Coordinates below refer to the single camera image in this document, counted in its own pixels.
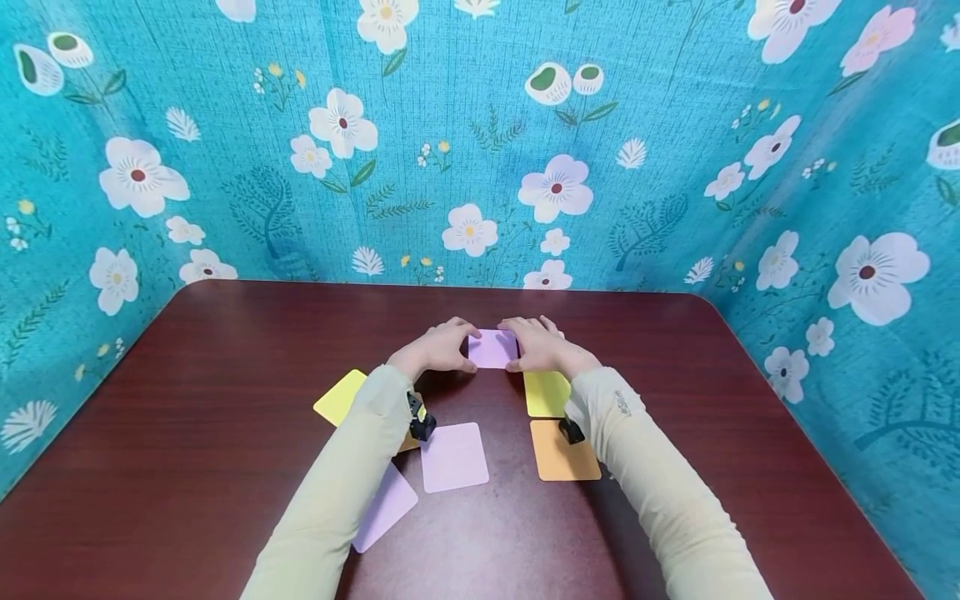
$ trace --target dark red table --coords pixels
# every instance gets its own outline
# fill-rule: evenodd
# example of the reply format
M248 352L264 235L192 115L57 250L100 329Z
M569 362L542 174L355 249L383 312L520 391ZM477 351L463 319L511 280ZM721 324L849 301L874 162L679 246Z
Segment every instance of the dark red table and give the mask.
M723 319L692 296L209 281L180 292L0 505L6 599L237 598L333 428L311 405L428 326L546 314L616 367L719 495L778 600L920 598ZM490 483L423 493L340 596L664 598L615 482L543 483L522 379L429 373Z

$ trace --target hand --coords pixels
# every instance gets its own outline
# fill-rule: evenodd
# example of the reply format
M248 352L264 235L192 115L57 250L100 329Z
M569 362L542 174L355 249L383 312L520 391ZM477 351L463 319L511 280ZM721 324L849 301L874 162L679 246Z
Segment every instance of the hand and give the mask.
M497 326L513 332L520 343L519 360L507 365L509 372L559 371L567 381L582 372L602 367L600 361L576 344L571 344L557 326L540 315L540 320L514 317Z
M460 317L430 327L426 333L394 352L387 361L416 383L424 371L477 372L477 366L460 353L467 336L480 339L480 332Z

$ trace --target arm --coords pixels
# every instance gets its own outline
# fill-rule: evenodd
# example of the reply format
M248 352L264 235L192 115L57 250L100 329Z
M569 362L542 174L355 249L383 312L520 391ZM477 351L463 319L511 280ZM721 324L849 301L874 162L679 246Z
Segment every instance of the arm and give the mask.
M569 343L545 317L510 319L523 356L508 371L560 371L571 382L565 410L620 483L660 560L673 600L772 600L720 501L613 369Z
M454 317L430 327L367 377L257 557L241 600L336 595L360 521L410 427L412 382L428 369L476 372L460 354L468 335L479 338L480 332Z

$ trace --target floral fabric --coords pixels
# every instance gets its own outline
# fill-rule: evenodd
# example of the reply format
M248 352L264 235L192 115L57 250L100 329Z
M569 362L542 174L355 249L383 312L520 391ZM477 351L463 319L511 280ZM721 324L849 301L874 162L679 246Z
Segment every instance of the floral fabric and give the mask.
M957 2L0 4L0 494L205 279L687 292L955 597Z

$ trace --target sleeve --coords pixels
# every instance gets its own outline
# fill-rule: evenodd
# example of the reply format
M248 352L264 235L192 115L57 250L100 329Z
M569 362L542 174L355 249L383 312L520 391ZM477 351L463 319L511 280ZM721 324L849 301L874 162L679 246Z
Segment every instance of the sleeve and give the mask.
M386 365L367 377L257 557L241 600L336 595L360 520L409 430L411 387Z
M596 369L571 387L570 403L586 421L581 428L639 514L670 598L772 600L720 501L623 377Z

